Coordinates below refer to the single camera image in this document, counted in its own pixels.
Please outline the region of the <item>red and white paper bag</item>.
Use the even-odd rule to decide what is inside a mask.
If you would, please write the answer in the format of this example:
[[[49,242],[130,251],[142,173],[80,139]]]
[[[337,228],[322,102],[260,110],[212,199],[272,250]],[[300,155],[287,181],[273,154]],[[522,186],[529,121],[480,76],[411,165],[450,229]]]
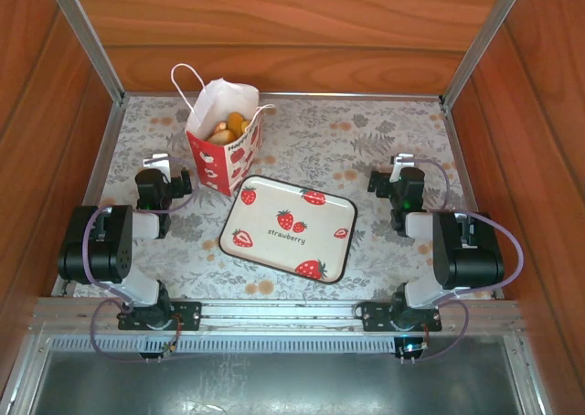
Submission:
[[[188,99],[176,79],[175,74],[180,68],[192,72],[201,85],[195,101]],[[260,104],[260,92],[251,85],[232,83],[224,79],[206,83],[186,63],[174,65],[170,78],[189,109],[185,133],[200,183],[226,196],[233,195],[260,152],[262,119],[274,111],[275,106]],[[231,112],[239,112],[245,120],[251,121],[248,131],[228,145],[208,143],[207,139],[215,133],[216,125],[227,122]]]

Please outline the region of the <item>strawberry print tray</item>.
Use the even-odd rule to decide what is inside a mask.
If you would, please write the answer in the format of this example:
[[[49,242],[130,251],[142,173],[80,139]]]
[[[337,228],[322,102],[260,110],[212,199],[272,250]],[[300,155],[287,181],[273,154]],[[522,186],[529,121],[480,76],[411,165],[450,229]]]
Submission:
[[[242,181],[218,239],[229,256],[333,284],[346,271],[357,207],[266,176]]]

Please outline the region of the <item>floral tablecloth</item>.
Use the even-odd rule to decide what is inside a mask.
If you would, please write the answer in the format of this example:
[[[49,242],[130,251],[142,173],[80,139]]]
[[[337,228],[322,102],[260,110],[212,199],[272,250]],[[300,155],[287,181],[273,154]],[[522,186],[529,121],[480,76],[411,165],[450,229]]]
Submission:
[[[251,172],[356,204],[343,279],[324,285],[226,255],[218,238],[232,199],[210,188],[172,216],[166,238],[133,244],[133,266],[190,299],[386,300],[401,283],[430,273],[430,243],[399,237],[389,203],[367,192],[367,180],[372,169],[388,169],[392,155],[412,153],[423,159],[426,207],[466,207],[440,105],[279,99],[274,106]]]

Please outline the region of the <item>circuit board with green light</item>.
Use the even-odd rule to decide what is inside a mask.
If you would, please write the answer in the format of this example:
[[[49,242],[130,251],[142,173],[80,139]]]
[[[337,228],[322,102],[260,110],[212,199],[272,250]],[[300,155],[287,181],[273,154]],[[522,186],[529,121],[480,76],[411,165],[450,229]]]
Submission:
[[[420,358],[423,351],[428,348],[428,343],[423,337],[395,337],[395,357],[398,359],[411,360]]]

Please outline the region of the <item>grey metal sheet panel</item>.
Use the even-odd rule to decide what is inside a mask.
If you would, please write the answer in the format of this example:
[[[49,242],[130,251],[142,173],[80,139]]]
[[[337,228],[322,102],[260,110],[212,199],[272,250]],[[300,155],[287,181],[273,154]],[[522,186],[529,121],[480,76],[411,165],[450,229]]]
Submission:
[[[410,365],[366,354],[203,354],[126,365],[53,354],[34,415],[518,415],[497,344]]]

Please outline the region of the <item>short aluminium table edge rail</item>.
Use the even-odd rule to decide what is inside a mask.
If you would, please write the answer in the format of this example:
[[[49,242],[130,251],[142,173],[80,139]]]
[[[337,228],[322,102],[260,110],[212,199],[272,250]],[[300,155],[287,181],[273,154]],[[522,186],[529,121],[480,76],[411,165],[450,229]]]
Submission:
[[[463,154],[463,146],[457,133],[452,113],[445,106],[442,106],[441,110],[443,113],[445,132],[449,138],[452,150],[454,170],[457,174],[456,178],[450,180],[449,202],[447,207],[453,208],[454,210],[466,208],[467,210],[475,211],[482,215],[489,215],[487,211],[480,209],[476,200],[471,176]],[[461,202],[455,202],[452,198],[456,187],[461,189]]]
[[[123,99],[121,103],[114,103],[111,107],[109,118],[101,139],[101,145],[96,155],[90,179],[81,202],[82,205],[98,206],[100,203],[110,163],[122,128],[126,107],[126,99]]]

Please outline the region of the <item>long aluminium table edge rail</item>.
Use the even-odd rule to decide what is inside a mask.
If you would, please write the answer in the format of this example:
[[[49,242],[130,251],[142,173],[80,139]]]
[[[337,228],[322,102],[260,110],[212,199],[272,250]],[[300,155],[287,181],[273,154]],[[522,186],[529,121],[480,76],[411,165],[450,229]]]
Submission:
[[[198,92],[185,92],[188,98],[195,98]],[[127,91],[125,97],[179,97],[171,91]],[[388,93],[337,93],[337,92],[260,92],[261,99],[287,100],[346,100],[346,101],[441,101],[441,95],[432,94],[388,94]]]

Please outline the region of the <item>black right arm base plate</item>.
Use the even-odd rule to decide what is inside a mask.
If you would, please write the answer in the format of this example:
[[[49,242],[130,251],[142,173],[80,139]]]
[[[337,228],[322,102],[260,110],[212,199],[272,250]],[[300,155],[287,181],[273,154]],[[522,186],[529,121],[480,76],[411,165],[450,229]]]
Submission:
[[[365,332],[440,332],[441,317],[435,309],[413,309],[394,303],[362,302],[354,317]]]

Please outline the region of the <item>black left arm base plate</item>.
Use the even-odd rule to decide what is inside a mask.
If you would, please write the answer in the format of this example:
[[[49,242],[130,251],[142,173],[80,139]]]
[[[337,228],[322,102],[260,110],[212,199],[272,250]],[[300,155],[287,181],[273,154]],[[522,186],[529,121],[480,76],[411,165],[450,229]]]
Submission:
[[[174,301],[148,307],[134,307],[130,313],[118,313],[118,329],[123,331],[197,331],[201,319],[199,302]]]

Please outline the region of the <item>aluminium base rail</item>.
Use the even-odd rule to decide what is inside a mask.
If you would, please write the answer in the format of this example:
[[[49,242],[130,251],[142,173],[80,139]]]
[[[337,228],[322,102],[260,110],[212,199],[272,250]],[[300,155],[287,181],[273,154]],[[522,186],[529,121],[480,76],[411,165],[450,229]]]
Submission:
[[[99,298],[51,297],[37,301],[30,333],[86,334]],[[519,306],[507,300],[470,300],[467,335],[523,334]],[[357,335],[364,325],[349,300],[204,300],[200,335]]]

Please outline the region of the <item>slanted aluminium frame post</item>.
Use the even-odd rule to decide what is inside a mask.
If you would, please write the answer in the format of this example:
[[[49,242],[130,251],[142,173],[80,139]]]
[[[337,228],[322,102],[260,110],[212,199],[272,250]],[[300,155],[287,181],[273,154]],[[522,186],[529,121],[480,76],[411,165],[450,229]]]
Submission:
[[[455,71],[449,86],[442,95],[443,108],[450,112],[456,103],[463,87],[473,74],[474,69],[483,57],[485,51],[495,37],[501,25],[505,22],[516,0],[496,0],[493,8],[480,27],[479,32]]]
[[[125,89],[80,0],[56,0],[112,100],[121,104]]]

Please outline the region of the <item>aluminium panel frame bar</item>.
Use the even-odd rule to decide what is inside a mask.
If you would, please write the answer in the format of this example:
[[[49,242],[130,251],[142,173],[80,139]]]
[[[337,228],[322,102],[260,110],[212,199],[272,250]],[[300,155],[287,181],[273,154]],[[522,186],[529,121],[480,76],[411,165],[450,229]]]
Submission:
[[[511,334],[504,335],[503,340],[520,412],[523,415],[553,415],[527,337]]]
[[[31,415],[51,337],[26,335],[0,400],[0,415]]]

